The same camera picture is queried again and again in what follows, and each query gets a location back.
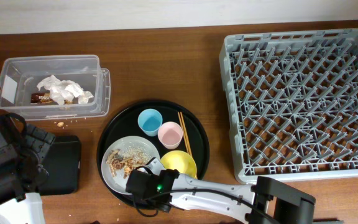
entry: white wall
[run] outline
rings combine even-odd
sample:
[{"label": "white wall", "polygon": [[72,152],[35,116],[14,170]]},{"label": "white wall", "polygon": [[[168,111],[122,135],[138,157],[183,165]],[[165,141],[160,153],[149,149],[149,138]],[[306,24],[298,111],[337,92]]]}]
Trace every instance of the white wall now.
[{"label": "white wall", "polygon": [[358,0],[0,0],[0,34],[358,19]]}]

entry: round black tray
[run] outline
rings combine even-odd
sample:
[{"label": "round black tray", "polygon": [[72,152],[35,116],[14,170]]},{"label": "round black tray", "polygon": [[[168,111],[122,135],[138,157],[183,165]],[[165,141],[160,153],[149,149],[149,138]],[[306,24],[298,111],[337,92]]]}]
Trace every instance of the round black tray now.
[{"label": "round black tray", "polygon": [[[174,121],[180,124],[178,112],[181,111],[183,113],[183,119],[185,120],[186,130],[192,149],[191,152],[197,165],[197,178],[202,179],[204,177],[209,162],[209,144],[205,130],[201,125],[200,121],[198,121],[198,119],[196,118],[196,116],[194,116],[186,108],[176,103],[163,100],[142,101],[140,103],[136,103],[132,106],[129,106],[128,108],[122,110],[119,114],[117,114],[102,132],[98,144],[96,162],[98,165],[100,178],[102,179],[106,187],[119,200],[130,206],[133,206],[131,195],[123,195],[111,190],[103,180],[101,173],[101,160],[103,158],[104,153],[113,142],[126,136],[140,136],[146,138],[157,148],[158,152],[160,153],[160,157],[165,155],[165,153],[170,152],[169,149],[166,149],[160,143],[157,136],[150,137],[146,135],[137,125],[137,117],[139,116],[140,112],[149,108],[156,109],[161,113],[163,123],[167,121]],[[182,140],[176,150],[182,150],[186,152],[184,140]],[[139,208],[143,209],[152,208],[145,203],[138,203],[137,205]]]}]

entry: crumpled tissue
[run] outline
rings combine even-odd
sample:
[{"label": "crumpled tissue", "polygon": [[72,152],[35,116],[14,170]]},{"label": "crumpled tissue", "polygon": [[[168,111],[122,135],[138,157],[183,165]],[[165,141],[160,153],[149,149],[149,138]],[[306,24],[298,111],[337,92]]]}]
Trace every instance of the crumpled tissue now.
[{"label": "crumpled tissue", "polygon": [[79,104],[85,104],[93,97],[90,91],[84,91],[79,84],[69,80],[60,81],[54,75],[39,82],[37,85],[38,91],[42,87],[49,90],[49,97],[59,105],[65,104],[65,100],[73,101],[74,97],[78,97]]}]

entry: white label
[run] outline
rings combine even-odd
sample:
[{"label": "white label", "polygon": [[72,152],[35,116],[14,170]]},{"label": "white label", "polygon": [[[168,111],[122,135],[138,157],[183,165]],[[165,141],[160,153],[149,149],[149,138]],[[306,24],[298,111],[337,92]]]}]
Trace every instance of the white label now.
[{"label": "white label", "polygon": [[17,82],[9,76],[5,76],[4,86],[2,87],[2,97],[11,103],[15,103]]}]

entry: pink cup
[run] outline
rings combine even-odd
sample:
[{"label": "pink cup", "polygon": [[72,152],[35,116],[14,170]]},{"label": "pink cup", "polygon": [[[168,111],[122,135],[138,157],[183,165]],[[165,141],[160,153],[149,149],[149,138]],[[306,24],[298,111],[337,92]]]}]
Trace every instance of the pink cup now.
[{"label": "pink cup", "polygon": [[183,137],[183,130],[179,124],[175,122],[166,122],[163,123],[158,130],[158,140],[167,148],[167,149],[176,149]]}]

